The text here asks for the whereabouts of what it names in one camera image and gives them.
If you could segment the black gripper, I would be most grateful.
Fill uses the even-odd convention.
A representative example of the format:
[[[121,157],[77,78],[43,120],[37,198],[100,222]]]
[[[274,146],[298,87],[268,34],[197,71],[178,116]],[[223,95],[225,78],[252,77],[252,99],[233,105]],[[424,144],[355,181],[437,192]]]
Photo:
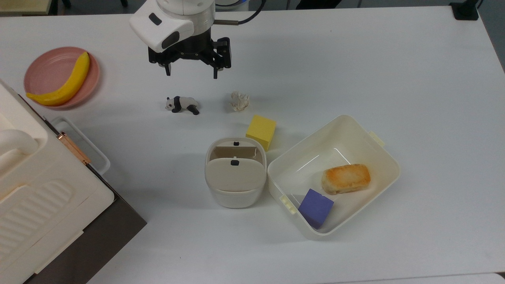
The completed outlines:
[[[213,41],[211,32],[206,31],[168,47],[163,52],[148,49],[148,61],[163,67],[166,76],[171,75],[171,63],[179,59],[200,60],[213,67],[213,78],[218,78],[218,72],[231,68],[230,38],[222,37]]]

